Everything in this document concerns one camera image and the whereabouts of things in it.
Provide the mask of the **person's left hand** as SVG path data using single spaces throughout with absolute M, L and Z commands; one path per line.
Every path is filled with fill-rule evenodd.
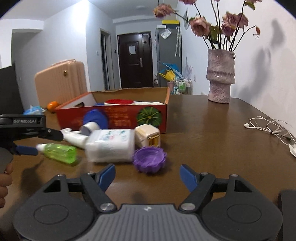
M 12 184 L 13 178 L 13 164 L 10 163 L 6 166 L 4 173 L 0 174 L 0 208 L 6 204 L 5 197 L 8 195 L 8 187 Z

